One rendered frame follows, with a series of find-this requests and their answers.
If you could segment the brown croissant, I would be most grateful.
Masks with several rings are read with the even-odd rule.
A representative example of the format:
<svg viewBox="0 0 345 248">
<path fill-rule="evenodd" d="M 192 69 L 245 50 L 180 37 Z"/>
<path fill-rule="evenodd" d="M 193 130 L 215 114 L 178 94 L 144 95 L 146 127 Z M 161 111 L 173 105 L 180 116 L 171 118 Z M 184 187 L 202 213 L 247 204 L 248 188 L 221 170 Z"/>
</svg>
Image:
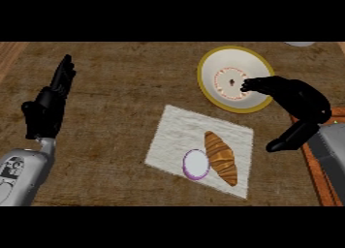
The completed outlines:
<svg viewBox="0 0 345 248">
<path fill-rule="evenodd" d="M 204 148 L 211 169 L 230 186 L 236 186 L 235 153 L 221 138 L 211 132 L 204 133 Z"/>
</svg>

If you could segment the white bowl with yellow rim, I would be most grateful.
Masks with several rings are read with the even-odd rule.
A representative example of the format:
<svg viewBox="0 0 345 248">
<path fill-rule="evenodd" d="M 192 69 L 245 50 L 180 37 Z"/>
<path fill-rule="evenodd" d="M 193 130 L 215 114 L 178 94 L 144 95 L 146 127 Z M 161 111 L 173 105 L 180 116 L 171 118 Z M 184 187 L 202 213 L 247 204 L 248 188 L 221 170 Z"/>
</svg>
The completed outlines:
<svg viewBox="0 0 345 248">
<path fill-rule="evenodd" d="M 241 85 L 248 78 L 273 74 L 273 68 L 257 52 L 242 46 L 220 46 L 199 59 L 198 88 L 215 107 L 232 113 L 251 113 L 263 109 L 273 99 L 258 92 L 242 92 Z"/>
</svg>

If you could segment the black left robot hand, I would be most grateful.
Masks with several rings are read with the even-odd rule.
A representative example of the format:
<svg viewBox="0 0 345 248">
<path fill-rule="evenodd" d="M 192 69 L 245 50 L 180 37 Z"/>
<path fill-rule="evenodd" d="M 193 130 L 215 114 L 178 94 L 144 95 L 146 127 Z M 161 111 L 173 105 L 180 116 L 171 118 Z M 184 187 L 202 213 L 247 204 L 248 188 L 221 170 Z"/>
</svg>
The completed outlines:
<svg viewBox="0 0 345 248">
<path fill-rule="evenodd" d="M 61 128 L 64 101 L 75 76 L 70 56 L 66 54 L 54 71 L 51 83 L 38 92 L 33 101 L 22 103 L 27 140 L 54 138 Z"/>
</svg>

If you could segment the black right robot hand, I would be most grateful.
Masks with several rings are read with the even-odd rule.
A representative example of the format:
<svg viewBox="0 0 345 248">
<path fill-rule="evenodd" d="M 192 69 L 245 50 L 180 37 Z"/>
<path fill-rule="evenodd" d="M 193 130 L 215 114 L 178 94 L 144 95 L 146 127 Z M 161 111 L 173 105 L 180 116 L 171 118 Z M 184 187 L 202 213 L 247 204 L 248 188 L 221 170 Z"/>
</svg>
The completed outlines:
<svg viewBox="0 0 345 248">
<path fill-rule="evenodd" d="M 331 117 L 326 97 L 304 81 L 279 76 L 248 78 L 239 90 L 269 95 L 288 114 L 297 118 L 279 137 L 267 143 L 266 151 L 297 150 Z"/>
</svg>

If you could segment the white cloth placemat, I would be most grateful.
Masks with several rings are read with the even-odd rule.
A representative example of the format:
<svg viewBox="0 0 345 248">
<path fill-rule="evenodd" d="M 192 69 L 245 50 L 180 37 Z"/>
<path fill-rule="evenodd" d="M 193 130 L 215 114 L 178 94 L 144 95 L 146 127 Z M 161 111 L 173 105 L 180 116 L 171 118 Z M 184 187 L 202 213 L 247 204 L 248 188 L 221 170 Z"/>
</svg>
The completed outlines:
<svg viewBox="0 0 345 248">
<path fill-rule="evenodd" d="M 201 163 L 207 163 L 204 133 L 211 131 L 233 151 L 236 165 L 236 185 L 230 186 L 208 168 L 204 174 L 186 175 L 183 164 L 195 168 L 195 155 Z M 252 130 L 244 126 L 202 115 L 196 112 L 164 107 L 144 164 L 167 173 L 186 178 L 190 182 L 205 185 L 220 192 L 247 199 L 248 176 L 252 153 Z"/>
</svg>

